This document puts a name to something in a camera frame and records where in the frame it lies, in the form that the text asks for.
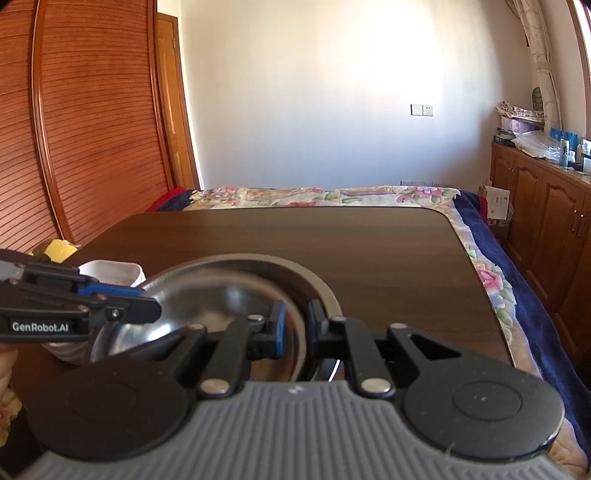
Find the dark brown tabletop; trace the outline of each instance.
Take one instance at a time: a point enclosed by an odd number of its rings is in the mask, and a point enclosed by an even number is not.
[[[97,258],[137,262],[149,277],[227,253],[274,255],[309,268],[333,290],[343,314],[363,319],[372,329],[408,323],[511,363],[472,262],[447,218],[433,210],[304,207],[142,213],[111,227],[67,263]],[[61,371],[59,361],[41,348],[21,349],[12,382],[21,397],[34,389],[27,380],[30,368],[37,372],[36,382]],[[40,370],[39,362],[47,367]]]

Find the wooden cabinet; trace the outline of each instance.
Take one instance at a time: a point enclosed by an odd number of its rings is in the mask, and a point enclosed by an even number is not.
[[[493,150],[491,180],[493,187],[512,191],[513,153],[508,150]]]
[[[520,156],[511,169],[512,204],[515,209],[506,250],[515,265],[528,268],[532,260],[534,216],[531,207],[541,193],[543,169]]]
[[[573,281],[554,320],[564,349],[576,365],[591,374],[591,195],[587,195],[577,236],[584,240],[583,254]]]
[[[491,181],[511,191],[506,251],[591,385],[591,179],[493,145]]]
[[[585,190],[551,173],[544,173],[535,204],[531,265],[525,278],[552,312],[568,288],[582,242],[577,236]]]

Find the metal rivet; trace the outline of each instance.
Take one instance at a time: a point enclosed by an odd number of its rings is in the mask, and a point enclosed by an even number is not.
[[[201,382],[199,388],[209,395],[222,395],[230,390],[230,384],[221,378],[208,378]]]
[[[387,393],[392,384],[385,378],[367,378],[361,382],[361,388],[367,393]]]

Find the wooden wardrobe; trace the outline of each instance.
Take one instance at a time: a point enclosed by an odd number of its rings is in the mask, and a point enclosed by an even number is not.
[[[0,12],[0,248],[83,244],[175,186],[155,20],[154,0]]]

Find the stainless steel bowl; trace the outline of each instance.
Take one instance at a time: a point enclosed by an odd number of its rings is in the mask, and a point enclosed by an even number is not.
[[[307,304],[319,299],[328,316],[341,314],[328,286],[308,269],[268,255],[218,255],[171,268],[145,282],[146,295],[162,305],[160,319],[149,325],[108,323],[91,340],[86,361],[95,362],[155,340],[192,323],[209,331],[225,330],[236,316],[269,315],[274,301],[287,307],[285,355],[254,362],[254,380],[296,380],[306,360]],[[315,380],[331,380],[336,361],[318,365]]]

